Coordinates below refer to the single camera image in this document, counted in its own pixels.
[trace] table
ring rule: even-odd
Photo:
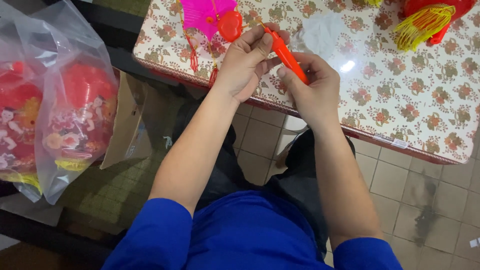
[[[338,120],[344,132],[430,162],[466,163],[480,115],[480,2],[452,24],[441,44],[422,44],[416,52],[398,51],[393,42],[391,31],[403,16],[400,2],[385,0],[375,8],[364,0],[238,0],[249,27],[261,19],[292,35],[314,13],[340,13],[346,31],[327,61],[342,78]],[[213,62],[206,38],[189,29],[199,41],[199,69],[193,72],[178,11],[175,0],[152,0],[134,57],[155,72],[207,87]],[[228,43],[217,33],[212,45],[221,62]],[[276,70],[262,77],[248,102],[299,116]]]

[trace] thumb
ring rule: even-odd
[[[255,47],[248,55],[252,61],[252,65],[256,66],[261,61],[265,60],[272,49],[273,38],[271,34],[265,33],[257,47]]]
[[[276,74],[282,79],[282,82],[287,87],[287,90],[295,95],[301,86],[305,84],[298,78],[298,76],[288,67],[281,67]]]

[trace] tiled floor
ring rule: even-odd
[[[305,127],[301,119],[242,104],[233,125],[247,180],[281,173],[275,159]],[[405,270],[480,270],[480,151],[464,165],[435,165],[352,139],[357,162]],[[333,265],[329,251],[325,260]]]

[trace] yellow plastic fringe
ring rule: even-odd
[[[372,5],[372,6],[380,7],[380,3],[381,3],[382,1],[383,1],[383,0],[367,0],[367,3],[369,3],[369,4]]]
[[[417,50],[417,46],[427,41],[450,22],[455,14],[455,6],[435,4],[424,7],[397,25],[393,32],[399,32],[395,44],[399,50]]]
[[[67,171],[81,172],[88,168],[88,163],[78,161],[56,160],[55,164],[58,169],[63,168]]]
[[[21,174],[21,173],[0,173],[0,178],[8,182],[30,184],[38,189],[40,195],[40,183],[38,182],[38,175],[36,173]]]

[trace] red heart-shaped lantern piece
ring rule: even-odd
[[[242,18],[239,12],[229,11],[218,21],[220,35],[228,42],[233,42],[241,35]]]

